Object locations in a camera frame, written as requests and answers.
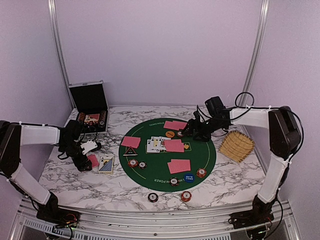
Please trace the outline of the dark chip stack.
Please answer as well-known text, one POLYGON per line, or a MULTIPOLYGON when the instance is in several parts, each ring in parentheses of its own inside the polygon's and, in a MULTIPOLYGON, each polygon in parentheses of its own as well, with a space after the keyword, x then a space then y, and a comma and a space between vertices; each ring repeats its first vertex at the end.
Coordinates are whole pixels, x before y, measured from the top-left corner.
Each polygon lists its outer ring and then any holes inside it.
POLYGON ((151 193, 147 196, 147 199, 148 199, 149 202, 155 203, 155 202, 158 201, 159 197, 158 197, 158 195, 157 195, 156 193, 151 192, 151 193))
POLYGON ((173 187, 176 187, 180 184, 180 180, 177 177, 171 177, 169 179, 169 184, 173 187))

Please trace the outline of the orange big blind button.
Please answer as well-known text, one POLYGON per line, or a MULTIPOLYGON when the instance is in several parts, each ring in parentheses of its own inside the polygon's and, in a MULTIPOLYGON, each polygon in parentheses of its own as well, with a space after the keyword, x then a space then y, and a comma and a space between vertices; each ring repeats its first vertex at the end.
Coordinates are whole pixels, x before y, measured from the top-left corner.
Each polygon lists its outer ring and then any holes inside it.
POLYGON ((169 130, 169 131, 167 131, 167 132, 165 133, 165 136, 166 136, 167 138, 173 138, 173 137, 175 136, 175 133, 174 133, 173 131, 169 130))

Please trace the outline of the red cards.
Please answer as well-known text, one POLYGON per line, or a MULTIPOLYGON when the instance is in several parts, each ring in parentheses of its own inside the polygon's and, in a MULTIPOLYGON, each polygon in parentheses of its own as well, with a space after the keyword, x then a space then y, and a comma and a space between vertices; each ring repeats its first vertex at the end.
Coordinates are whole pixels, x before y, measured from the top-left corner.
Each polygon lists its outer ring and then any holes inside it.
POLYGON ((164 140, 164 146, 167 152, 183 153, 185 150, 180 139, 166 139, 164 140))

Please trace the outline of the dark hundred chip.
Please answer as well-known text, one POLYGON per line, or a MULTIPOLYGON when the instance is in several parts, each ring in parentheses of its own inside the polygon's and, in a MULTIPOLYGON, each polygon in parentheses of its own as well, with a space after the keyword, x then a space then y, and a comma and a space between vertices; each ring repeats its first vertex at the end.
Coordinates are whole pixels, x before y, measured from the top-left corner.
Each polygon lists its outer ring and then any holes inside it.
POLYGON ((147 164, 146 164, 146 162, 141 161, 141 162, 139 162, 138 167, 139 167, 140 169, 145 169, 145 168, 147 167, 147 164))

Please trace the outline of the blue small blind button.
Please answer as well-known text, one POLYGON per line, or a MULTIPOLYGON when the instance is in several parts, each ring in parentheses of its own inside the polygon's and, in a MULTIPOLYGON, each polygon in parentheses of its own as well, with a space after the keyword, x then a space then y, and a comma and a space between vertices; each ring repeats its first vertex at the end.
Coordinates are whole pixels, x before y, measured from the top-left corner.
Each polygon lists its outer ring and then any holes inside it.
POLYGON ((195 181, 196 177, 193 173, 186 173, 184 175, 183 179, 186 183, 193 183, 195 181))

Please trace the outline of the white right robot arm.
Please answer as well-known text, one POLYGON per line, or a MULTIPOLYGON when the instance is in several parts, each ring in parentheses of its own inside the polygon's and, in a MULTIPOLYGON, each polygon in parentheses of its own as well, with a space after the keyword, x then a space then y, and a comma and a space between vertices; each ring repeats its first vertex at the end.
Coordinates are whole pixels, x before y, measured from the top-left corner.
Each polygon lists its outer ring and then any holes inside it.
POLYGON ((287 178, 293 156, 299 151, 304 139, 302 123, 289 106, 281 107, 240 107, 227 108, 218 96, 205 102, 209 116, 201 120, 200 110, 181 130, 182 136, 192 137, 195 141, 208 142, 211 134, 229 126, 249 126, 268 130, 270 161, 262 187, 254 199, 256 204, 248 212, 247 219, 258 224, 267 216, 263 205, 273 202, 279 188, 287 178))

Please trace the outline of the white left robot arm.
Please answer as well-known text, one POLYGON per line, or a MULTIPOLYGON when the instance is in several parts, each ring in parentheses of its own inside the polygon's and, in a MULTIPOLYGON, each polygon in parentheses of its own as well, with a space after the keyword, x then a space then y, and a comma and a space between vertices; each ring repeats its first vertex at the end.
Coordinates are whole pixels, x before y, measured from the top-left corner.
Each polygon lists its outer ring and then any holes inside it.
POLYGON ((55 145, 66 158, 72 159, 78 171, 90 171, 92 163, 87 153, 100 149, 101 144, 92 140, 82 143, 79 137, 83 132, 84 126, 77 120, 70 120, 65 127, 0 122, 0 172, 11 184, 44 206, 44 215, 53 223, 60 222, 64 216, 62 209, 57 207, 58 199, 25 169, 21 163, 20 148, 55 145))

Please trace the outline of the red chip stack front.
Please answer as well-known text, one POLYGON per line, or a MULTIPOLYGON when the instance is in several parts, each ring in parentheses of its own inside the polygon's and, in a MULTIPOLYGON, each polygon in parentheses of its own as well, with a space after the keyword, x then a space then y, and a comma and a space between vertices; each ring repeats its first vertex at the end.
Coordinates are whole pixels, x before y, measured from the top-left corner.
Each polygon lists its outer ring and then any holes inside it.
POLYGON ((189 191, 183 191, 180 198, 183 202, 189 202, 192 198, 192 194, 189 191))

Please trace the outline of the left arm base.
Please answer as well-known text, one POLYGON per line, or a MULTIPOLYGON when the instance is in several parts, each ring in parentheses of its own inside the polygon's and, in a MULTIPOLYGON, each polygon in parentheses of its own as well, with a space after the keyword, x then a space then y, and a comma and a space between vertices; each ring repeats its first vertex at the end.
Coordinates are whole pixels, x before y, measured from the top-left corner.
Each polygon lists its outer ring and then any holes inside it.
POLYGON ((46 211, 41 209, 37 212, 36 217, 40 220, 62 226, 77 226, 80 213, 73 210, 58 209, 58 211, 46 211))

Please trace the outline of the dealt red card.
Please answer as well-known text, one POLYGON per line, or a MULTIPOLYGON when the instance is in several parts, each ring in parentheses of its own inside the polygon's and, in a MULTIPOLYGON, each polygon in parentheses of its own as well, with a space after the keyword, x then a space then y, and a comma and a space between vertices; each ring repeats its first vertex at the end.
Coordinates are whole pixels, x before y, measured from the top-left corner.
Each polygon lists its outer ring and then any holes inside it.
POLYGON ((163 127, 165 129, 179 131, 179 130, 183 130, 186 126, 187 126, 187 122, 166 120, 163 127))
POLYGON ((167 163, 170 174, 176 174, 184 172, 184 165, 180 161, 168 162, 167 163))
POLYGON ((131 147, 131 148, 137 149, 140 145, 140 142, 141 142, 140 137, 124 136, 120 145, 124 147, 131 147))

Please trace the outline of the dealt red card top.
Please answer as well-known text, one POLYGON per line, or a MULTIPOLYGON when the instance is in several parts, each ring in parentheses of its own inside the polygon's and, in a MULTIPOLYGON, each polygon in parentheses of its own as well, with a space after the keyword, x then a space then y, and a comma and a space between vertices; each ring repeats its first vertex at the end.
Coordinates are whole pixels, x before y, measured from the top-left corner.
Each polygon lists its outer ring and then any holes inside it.
POLYGON ((187 122, 166 120, 163 127, 165 129, 179 131, 179 130, 183 130, 186 126, 187 126, 187 122))

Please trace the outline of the red backed card deck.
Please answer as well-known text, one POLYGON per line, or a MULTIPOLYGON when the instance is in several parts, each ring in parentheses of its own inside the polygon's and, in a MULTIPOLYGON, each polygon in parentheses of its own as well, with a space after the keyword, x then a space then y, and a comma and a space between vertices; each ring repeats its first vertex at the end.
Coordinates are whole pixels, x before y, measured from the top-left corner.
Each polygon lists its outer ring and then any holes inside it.
POLYGON ((98 161, 98 159, 97 159, 95 154, 87 155, 87 158, 90 160, 92 168, 95 168, 95 167, 99 166, 99 161, 98 161))

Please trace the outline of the red chip stack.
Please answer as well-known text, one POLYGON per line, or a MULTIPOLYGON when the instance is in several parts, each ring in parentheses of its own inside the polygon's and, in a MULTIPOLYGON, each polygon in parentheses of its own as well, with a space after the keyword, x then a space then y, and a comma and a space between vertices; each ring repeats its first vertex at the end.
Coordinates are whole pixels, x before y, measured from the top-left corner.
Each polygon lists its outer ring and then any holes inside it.
POLYGON ((204 168, 199 168, 196 172, 196 175, 199 177, 199 178, 204 178, 206 175, 207 175, 207 171, 206 169, 204 168))
POLYGON ((183 202, 189 202, 192 198, 192 194, 189 191, 183 191, 180 198, 183 202))
POLYGON ((135 168, 139 165, 139 162, 136 159, 130 159, 127 164, 130 168, 135 168))

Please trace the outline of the red chip top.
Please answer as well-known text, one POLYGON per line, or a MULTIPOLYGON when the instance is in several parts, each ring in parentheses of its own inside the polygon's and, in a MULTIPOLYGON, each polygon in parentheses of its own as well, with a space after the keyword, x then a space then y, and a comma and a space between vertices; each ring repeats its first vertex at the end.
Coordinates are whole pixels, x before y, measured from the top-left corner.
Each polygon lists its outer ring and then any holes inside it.
POLYGON ((183 134, 181 131, 178 131, 178 132, 177 132, 177 136, 178 136, 179 138, 183 138, 183 137, 185 136, 185 134, 183 134))

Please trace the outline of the dealt red card front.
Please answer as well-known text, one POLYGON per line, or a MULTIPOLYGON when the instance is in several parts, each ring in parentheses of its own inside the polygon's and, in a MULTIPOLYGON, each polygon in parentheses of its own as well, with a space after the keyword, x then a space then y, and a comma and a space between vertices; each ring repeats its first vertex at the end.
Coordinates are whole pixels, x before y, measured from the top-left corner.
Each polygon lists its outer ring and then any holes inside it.
POLYGON ((176 174, 184 172, 184 165, 180 161, 168 162, 167 163, 170 174, 176 174))

